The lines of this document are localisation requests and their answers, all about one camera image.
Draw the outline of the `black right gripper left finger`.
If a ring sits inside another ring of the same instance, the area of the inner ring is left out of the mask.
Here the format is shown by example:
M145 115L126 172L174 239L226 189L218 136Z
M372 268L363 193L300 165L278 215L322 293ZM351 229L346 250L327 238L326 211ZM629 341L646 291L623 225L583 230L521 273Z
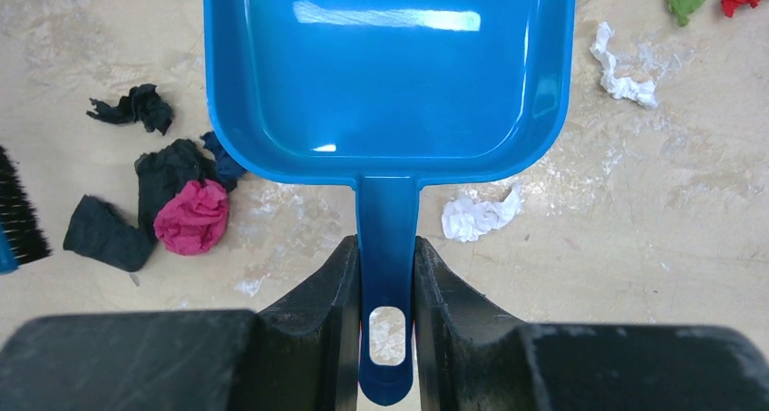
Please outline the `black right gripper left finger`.
M358 393L355 237L259 312L49 316L1 352L4 410L353 410Z

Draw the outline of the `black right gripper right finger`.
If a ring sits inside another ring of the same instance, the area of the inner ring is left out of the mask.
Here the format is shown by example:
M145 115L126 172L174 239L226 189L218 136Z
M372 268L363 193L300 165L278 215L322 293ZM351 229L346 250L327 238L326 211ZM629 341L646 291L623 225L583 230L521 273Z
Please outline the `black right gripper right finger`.
M414 255L424 410L765 410L768 365L743 334L704 325L528 323Z

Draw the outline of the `blue plastic dustpan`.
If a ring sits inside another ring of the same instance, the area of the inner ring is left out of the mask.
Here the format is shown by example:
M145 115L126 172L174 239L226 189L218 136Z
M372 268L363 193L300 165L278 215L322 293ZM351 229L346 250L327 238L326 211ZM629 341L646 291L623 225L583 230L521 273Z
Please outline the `blue plastic dustpan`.
M280 183L355 191L362 316L409 316L421 189L498 181L567 117L576 0L203 0L209 116Z

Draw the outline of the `blue hand brush black bristles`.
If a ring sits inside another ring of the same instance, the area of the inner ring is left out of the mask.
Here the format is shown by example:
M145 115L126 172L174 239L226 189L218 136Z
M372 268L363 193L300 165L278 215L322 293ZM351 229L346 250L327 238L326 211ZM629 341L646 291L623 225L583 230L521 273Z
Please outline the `blue hand brush black bristles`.
M1 274L52 254L15 163L1 147Z

